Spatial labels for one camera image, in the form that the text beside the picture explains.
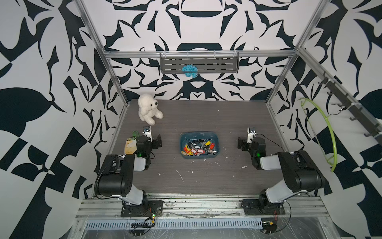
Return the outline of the teal plastic storage box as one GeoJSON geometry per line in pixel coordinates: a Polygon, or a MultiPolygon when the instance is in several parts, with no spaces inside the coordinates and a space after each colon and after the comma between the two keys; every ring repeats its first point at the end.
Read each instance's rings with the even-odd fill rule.
{"type": "Polygon", "coordinates": [[[211,131],[182,133],[180,153],[185,159],[215,158],[220,153],[218,136],[211,131]]]}

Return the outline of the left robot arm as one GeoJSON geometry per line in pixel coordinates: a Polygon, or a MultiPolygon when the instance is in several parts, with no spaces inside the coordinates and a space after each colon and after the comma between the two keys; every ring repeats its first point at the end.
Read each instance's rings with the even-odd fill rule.
{"type": "Polygon", "coordinates": [[[126,142],[127,154],[108,154],[97,175],[94,185],[98,199],[118,199],[125,206],[148,207],[147,195],[133,185],[134,172],[149,169],[151,160],[155,159],[152,150],[162,147],[160,135],[152,137],[151,126],[143,128],[142,135],[135,135],[126,142]]]}

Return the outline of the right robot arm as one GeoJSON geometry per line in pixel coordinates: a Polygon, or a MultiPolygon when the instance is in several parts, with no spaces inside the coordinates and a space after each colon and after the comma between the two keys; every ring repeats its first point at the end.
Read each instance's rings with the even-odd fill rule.
{"type": "Polygon", "coordinates": [[[282,151],[274,155],[266,155],[266,142],[263,137],[256,136],[252,128],[247,129],[247,138],[238,138],[237,147],[247,151],[252,165],[260,171],[280,170],[283,179],[274,186],[261,192],[258,199],[244,199],[241,207],[253,213],[258,210],[262,214],[278,212],[287,199],[299,194],[308,193],[327,184],[327,180],[304,150],[282,151]]]}

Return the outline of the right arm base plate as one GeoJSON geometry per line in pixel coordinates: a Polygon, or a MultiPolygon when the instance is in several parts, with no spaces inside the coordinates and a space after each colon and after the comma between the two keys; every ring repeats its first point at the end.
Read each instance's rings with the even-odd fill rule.
{"type": "Polygon", "coordinates": [[[272,204],[267,200],[243,199],[240,206],[246,216],[278,216],[286,214],[281,203],[272,204]]]}

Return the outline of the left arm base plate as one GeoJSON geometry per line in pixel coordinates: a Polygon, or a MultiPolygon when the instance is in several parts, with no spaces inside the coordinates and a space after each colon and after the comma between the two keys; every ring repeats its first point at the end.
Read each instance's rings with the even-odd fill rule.
{"type": "Polygon", "coordinates": [[[152,215],[161,216],[162,212],[163,201],[161,200],[145,201],[139,206],[133,206],[123,202],[120,216],[122,218],[149,217],[152,215]]]}

